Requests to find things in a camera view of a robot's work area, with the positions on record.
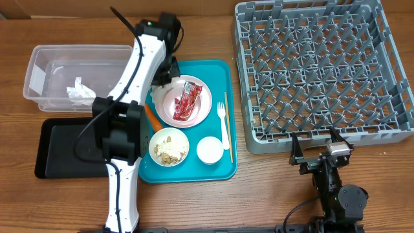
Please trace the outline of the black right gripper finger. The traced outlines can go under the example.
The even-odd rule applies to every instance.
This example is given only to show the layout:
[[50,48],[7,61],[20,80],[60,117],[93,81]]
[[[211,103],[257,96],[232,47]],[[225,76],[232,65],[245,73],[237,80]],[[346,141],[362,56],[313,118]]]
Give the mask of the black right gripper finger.
[[291,159],[303,159],[304,158],[298,137],[296,136],[295,133],[292,134],[292,149],[290,153],[290,158]]
[[335,129],[334,127],[329,128],[329,133],[330,133],[330,136],[331,136],[331,142],[332,143],[344,142],[347,145],[349,145],[349,143],[340,135],[339,131],[337,129]]

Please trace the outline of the red snack wrapper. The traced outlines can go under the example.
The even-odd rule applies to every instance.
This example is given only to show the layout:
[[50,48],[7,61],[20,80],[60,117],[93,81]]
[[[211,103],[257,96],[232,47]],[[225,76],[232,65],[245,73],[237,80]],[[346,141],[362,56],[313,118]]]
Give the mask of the red snack wrapper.
[[195,107],[195,101],[198,99],[201,91],[201,85],[186,81],[180,98],[175,99],[174,120],[186,121],[189,119]]

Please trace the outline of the orange carrot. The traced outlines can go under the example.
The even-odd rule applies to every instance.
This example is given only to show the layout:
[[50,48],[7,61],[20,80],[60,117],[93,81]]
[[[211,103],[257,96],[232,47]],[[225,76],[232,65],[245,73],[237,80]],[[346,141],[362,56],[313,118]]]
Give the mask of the orange carrot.
[[145,104],[144,108],[145,108],[148,120],[151,124],[151,127],[153,128],[153,131],[156,133],[160,131],[161,129],[163,129],[162,124],[159,122],[158,118],[154,115],[149,105]]

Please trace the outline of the white bowl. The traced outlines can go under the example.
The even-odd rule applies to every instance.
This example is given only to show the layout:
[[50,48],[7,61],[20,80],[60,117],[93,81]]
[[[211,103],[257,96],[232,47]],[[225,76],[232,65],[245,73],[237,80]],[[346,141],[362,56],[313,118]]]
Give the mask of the white bowl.
[[161,129],[160,131],[156,132],[152,136],[152,138],[151,138],[151,140],[149,142],[149,154],[150,154],[150,157],[153,159],[153,161],[155,163],[157,163],[160,166],[163,166],[163,167],[173,167],[173,166],[176,166],[176,165],[182,163],[187,156],[180,163],[178,163],[176,165],[173,165],[173,166],[165,166],[165,165],[159,164],[155,160],[155,153],[153,151],[154,148],[155,148],[155,145],[158,144],[159,142],[161,142],[162,140],[164,140],[167,136],[176,137],[178,139],[181,139],[181,140],[185,141],[187,143],[187,146],[188,146],[188,153],[189,153],[189,150],[190,150],[190,143],[189,143],[189,140],[188,140],[187,136],[181,130],[176,129],[176,128],[164,128],[164,129]]

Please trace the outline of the rice and peanut leftovers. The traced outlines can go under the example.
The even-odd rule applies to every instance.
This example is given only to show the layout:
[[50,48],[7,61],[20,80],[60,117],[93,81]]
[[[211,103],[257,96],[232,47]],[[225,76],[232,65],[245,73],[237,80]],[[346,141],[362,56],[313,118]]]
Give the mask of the rice and peanut leftovers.
[[155,145],[155,160],[165,166],[173,166],[180,163],[188,153],[187,143],[176,137],[167,136]]

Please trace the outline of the white plastic cup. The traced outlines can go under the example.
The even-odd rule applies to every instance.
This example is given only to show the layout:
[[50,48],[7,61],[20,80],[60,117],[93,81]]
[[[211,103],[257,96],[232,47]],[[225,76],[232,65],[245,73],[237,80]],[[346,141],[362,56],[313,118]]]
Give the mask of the white plastic cup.
[[204,137],[197,145],[198,158],[207,165],[213,165],[223,156],[222,142],[216,137]]

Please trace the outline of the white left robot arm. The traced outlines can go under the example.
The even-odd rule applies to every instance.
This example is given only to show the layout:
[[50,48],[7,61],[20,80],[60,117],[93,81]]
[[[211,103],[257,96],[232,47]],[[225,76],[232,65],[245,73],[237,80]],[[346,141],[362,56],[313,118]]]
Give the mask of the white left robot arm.
[[119,12],[115,15],[133,33],[133,52],[113,90],[106,98],[95,98],[91,124],[109,178],[109,213],[103,231],[138,232],[138,169],[150,133],[146,96],[151,86],[166,85],[179,73],[173,53],[184,31],[172,13],[136,25]]

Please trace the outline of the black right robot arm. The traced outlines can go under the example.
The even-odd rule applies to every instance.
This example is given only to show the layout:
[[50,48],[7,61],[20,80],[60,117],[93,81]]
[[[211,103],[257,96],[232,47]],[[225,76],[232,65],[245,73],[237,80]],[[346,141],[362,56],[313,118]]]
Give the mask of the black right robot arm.
[[364,218],[364,208],[369,194],[359,186],[343,185],[338,170],[349,164],[354,150],[337,129],[329,129],[331,142],[326,145],[327,151],[317,158],[306,159],[300,147],[296,134],[292,135],[292,149],[289,164],[299,165],[300,174],[311,174],[312,182],[318,191],[318,196],[298,205],[291,210],[282,229],[289,232],[287,225],[289,217],[299,208],[317,199],[323,210],[322,217],[312,217],[306,225],[294,227],[295,232],[352,232],[364,233],[364,226],[358,222]]

